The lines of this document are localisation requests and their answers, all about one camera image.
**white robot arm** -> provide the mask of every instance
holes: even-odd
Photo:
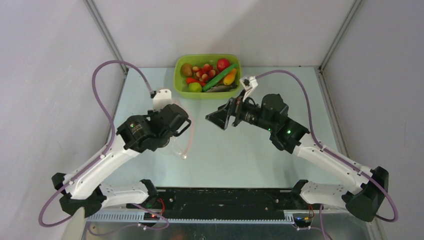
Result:
[[[72,173],[56,173],[52,177],[57,190],[69,183],[62,191],[62,210],[73,215],[77,209],[84,207],[85,217],[89,217],[105,207],[156,201],[157,191],[150,180],[123,186],[102,182],[122,164],[145,150],[155,151],[166,146],[170,137],[181,135],[191,124],[188,117],[181,107],[172,104],[169,89],[157,91],[153,97],[153,110],[148,111],[147,115],[130,116],[117,128],[114,141],[106,152],[107,145]]]
[[[372,177],[387,191],[388,172],[382,167],[371,169],[361,165],[325,146],[319,139],[314,139],[306,127],[288,117],[289,106],[279,94],[265,95],[261,105],[251,103],[254,101],[251,101],[249,95],[258,86],[254,76],[241,78],[240,84],[244,88],[241,94],[230,98],[217,111],[208,114],[206,119],[223,130],[227,128],[231,116],[235,117],[233,127],[244,121],[268,130],[269,139],[277,149],[308,160],[342,182],[318,184],[300,180],[293,187],[293,194],[299,195],[308,204],[320,203],[346,208],[355,217],[371,222],[385,196],[364,175]],[[359,172],[337,158],[355,166]]]

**white wall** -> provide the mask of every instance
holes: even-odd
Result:
[[[172,67],[230,53],[244,66],[317,66],[354,0],[97,0],[122,57]]]
[[[113,56],[81,0],[2,1],[0,24],[0,238],[57,240],[65,224],[42,228],[37,217],[54,193],[50,177],[105,142],[108,122],[91,75]],[[118,66],[99,74],[109,110],[122,79]],[[44,220],[65,216],[57,199]]]
[[[423,238],[423,24],[422,0],[365,1],[325,69],[351,156],[389,171],[390,240]]]

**toy fruit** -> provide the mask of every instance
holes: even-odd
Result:
[[[209,72],[210,70],[212,70],[212,66],[209,64],[209,63],[206,63],[205,65],[203,65],[203,68],[202,68],[202,70],[203,70],[203,72],[204,73],[207,73],[207,72]]]
[[[198,82],[193,82],[188,85],[188,91],[192,93],[201,93],[202,86]]]
[[[198,66],[194,66],[193,67],[193,72],[194,73],[197,73],[199,70],[200,70],[200,67],[198,67]]]
[[[185,80],[185,82],[187,84],[199,83],[202,87],[206,85],[206,82],[199,81],[199,80],[197,80],[195,78],[192,78],[192,77],[187,77],[187,79]]]
[[[224,83],[224,85],[226,86],[231,85],[236,79],[236,73],[237,73],[237,69],[235,68],[231,69],[231,71],[222,80],[222,83]]]
[[[217,74],[217,71],[215,71],[214,69],[210,70],[207,75],[209,75],[210,79],[213,79],[215,77],[215,75]]]
[[[207,73],[203,73],[201,76],[201,81],[207,83],[209,81],[209,75]]]
[[[218,72],[222,72],[224,69],[228,68],[230,66],[230,61],[226,58],[221,58],[218,60],[218,63],[216,64],[216,68],[218,69]]]
[[[220,80],[222,80],[227,74],[229,74],[232,69],[236,68],[237,66],[238,66],[238,64],[237,63],[234,63],[234,64],[230,65],[229,67],[227,67],[226,69],[224,69],[224,71],[222,71],[221,73],[219,73],[218,75],[216,75],[204,87],[202,87],[203,92],[206,92],[210,88],[212,88],[213,86],[215,86]]]
[[[201,78],[202,78],[202,75],[203,75],[203,70],[201,70],[201,69],[200,69],[199,71],[197,71],[197,72],[196,72],[196,74],[195,74],[195,75],[196,75],[196,77],[197,77],[198,79],[201,79]]]
[[[186,77],[193,76],[192,66],[189,63],[184,63],[181,66],[181,73]]]

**green plastic container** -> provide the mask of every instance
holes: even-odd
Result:
[[[228,59],[231,64],[238,64],[236,67],[237,73],[235,75],[234,82],[237,84],[237,88],[226,92],[190,92],[188,90],[188,84],[186,83],[187,77],[181,74],[181,66],[185,63],[189,63],[192,66],[202,67],[204,64],[212,64],[213,68],[217,68],[217,62],[219,59]],[[173,87],[175,90],[186,99],[229,99],[232,96],[240,92],[240,77],[242,76],[242,68],[240,60],[231,54],[193,54],[182,56],[176,61],[175,72],[173,76]]]

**white mount bracket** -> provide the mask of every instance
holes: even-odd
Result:
[[[171,90],[168,88],[157,90],[156,95],[153,97],[153,110],[159,111],[168,104],[172,104]]]
[[[256,81],[255,76],[244,76],[240,78],[240,84],[243,86],[246,91],[243,96],[243,102],[248,98],[253,91],[258,87],[258,82]]]
[[[308,204],[326,204],[346,208],[342,196],[348,190],[342,185],[318,184],[308,181],[300,190],[301,198]]]
[[[112,186],[100,185],[101,193],[106,196],[106,200],[101,203],[102,208],[122,205],[127,203],[139,204],[148,197],[148,190],[142,182],[131,185]]]

